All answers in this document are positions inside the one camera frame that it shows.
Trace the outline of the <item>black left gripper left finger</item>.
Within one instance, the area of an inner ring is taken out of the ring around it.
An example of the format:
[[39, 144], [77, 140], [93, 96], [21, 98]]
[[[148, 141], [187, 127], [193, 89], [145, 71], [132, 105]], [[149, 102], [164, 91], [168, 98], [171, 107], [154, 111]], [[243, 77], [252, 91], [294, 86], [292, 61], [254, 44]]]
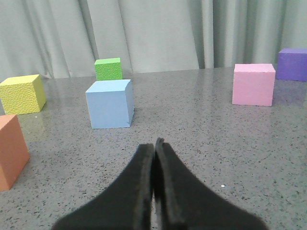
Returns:
[[140, 144], [123, 172], [95, 199], [58, 220], [54, 230], [148, 230], [153, 144]]

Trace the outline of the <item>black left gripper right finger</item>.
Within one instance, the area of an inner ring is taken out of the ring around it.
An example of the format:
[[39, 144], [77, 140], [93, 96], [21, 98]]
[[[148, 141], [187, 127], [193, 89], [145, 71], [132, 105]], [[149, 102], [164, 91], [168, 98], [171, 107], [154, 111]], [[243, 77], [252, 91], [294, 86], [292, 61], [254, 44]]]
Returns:
[[155, 146], [154, 193], [163, 230], [265, 230], [255, 215], [206, 187], [159, 138]]

